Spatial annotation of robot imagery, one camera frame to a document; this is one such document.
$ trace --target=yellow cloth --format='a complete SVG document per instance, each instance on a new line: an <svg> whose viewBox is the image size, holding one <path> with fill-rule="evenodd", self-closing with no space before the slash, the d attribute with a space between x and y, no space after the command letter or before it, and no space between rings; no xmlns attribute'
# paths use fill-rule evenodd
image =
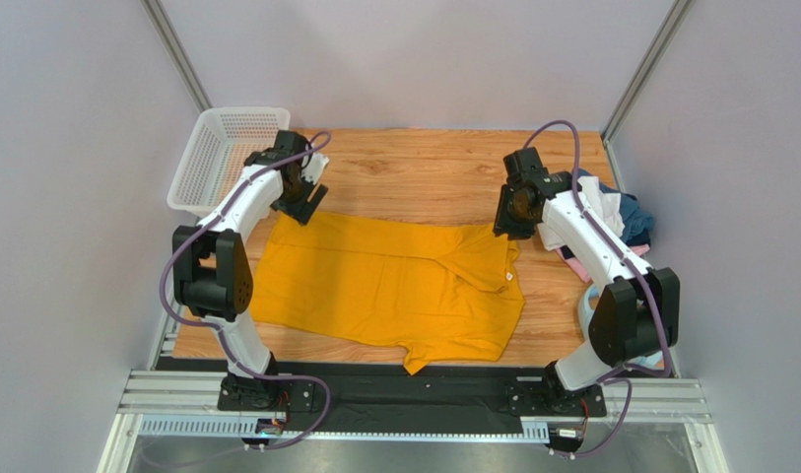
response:
<svg viewBox="0 0 801 473"><path fill-rule="evenodd" d="M525 300L514 241L493 226L431 227L318 212L281 218L254 275L264 322L402 346L414 374L441 360L499 359Z"/></svg>

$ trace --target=white wall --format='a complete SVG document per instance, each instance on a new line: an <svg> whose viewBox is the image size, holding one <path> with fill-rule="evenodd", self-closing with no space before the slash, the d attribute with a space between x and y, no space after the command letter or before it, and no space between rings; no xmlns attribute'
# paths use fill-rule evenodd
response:
<svg viewBox="0 0 801 473"><path fill-rule="evenodd" d="M97 468L196 115L139 2L0 2L0 471Z"/></svg>
<svg viewBox="0 0 801 473"><path fill-rule="evenodd" d="M801 0L698 1L614 150L732 471L801 471Z"/></svg>
<svg viewBox="0 0 801 473"><path fill-rule="evenodd" d="M294 125L606 125L671 0L165 0L214 106Z"/></svg>

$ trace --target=white laundry basket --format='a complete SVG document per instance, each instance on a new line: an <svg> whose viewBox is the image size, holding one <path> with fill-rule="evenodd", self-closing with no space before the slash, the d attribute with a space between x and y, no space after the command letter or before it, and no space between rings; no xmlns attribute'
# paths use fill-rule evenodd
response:
<svg viewBox="0 0 801 473"><path fill-rule="evenodd" d="M242 163L289 129L290 113L271 106L228 106L202 112L167 195L168 205L199 217L213 211L234 187Z"/></svg>

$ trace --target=white cloth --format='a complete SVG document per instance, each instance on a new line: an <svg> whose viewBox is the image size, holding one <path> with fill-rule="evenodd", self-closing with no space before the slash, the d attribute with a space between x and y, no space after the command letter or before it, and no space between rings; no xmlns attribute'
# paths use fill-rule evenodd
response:
<svg viewBox="0 0 801 473"><path fill-rule="evenodd" d="M622 194L605 194L601 192L598 185L598 177L594 175L583 175L577 179L580 184L581 193L586 196L587 202L592 207L593 212L604 224L616 234L616 237L622 235L625 229L625 221L622 220L622 214L619 208L622 205ZM566 242L561 239L558 234L549 229L549 226L540 224L540 238L543 241L543 247L549 251L566 246Z"/></svg>

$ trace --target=wood grain surface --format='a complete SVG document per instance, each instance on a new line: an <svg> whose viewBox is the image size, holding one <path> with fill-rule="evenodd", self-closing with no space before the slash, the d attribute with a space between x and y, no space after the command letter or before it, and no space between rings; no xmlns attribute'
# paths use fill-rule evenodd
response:
<svg viewBox="0 0 801 473"><path fill-rule="evenodd" d="M307 136L315 130L301 130ZM494 220L505 171L502 158L521 148L526 131L338 129L323 151L330 165L321 177L330 191L319 210L429 225L487 224ZM582 132L581 167L613 185L597 132ZM545 132L534 145L551 172L570 170L568 132ZM246 245L252 270L277 220L260 222ZM496 365L544 366L583 341L576 300L586 289L538 236L519 243L516 261L525 309ZM403 348L356 342L255 322L278 360L401 363ZM175 357L223 358L213 334L182 326Z"/></svg>

